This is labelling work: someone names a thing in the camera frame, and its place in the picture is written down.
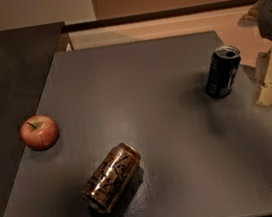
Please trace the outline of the dark pepsi can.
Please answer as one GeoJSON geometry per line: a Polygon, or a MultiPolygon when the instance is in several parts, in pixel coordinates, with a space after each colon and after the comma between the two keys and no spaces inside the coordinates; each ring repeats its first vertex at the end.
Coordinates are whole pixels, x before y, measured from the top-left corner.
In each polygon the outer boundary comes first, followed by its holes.
{"type": "Polygon", "coordinates": [[[228,96],[241,61],[241,54],[234,46],[219,46],[211,56],[206,93],[212,98],[228,96]]]}

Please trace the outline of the red apple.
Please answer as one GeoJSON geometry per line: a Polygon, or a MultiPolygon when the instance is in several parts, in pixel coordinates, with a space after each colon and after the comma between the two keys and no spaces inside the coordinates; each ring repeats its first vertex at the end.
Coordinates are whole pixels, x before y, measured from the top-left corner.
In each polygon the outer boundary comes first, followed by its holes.
{"type": "Polygon", "coordinates": [[[57,141],[58,125],[45,115],[32,116],[23,123],[19,135],[31,149],[46,150],[57,141]]]}

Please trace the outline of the orange lacroix can lying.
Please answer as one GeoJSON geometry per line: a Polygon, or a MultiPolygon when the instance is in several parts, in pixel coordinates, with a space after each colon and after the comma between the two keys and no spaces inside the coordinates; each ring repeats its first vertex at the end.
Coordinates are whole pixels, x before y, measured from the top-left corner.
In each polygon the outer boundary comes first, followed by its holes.
{"type": "Polygon", "coordinates": [[[140,166],[141,156],[126,143],[112,148],[85,184],[82,195],[101,214],[113,211],[123,190],[140,166]]]}

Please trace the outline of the dark side counter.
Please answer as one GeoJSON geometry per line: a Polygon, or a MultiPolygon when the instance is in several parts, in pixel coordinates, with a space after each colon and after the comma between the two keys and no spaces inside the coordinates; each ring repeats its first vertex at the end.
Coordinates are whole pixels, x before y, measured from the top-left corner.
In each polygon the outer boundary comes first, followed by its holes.
{"type": "Polygon", "coordinates": [[[36,112],[63,27],[58,22],[0,31],[0,217],[24,150],[19,126],[36,112]]]}

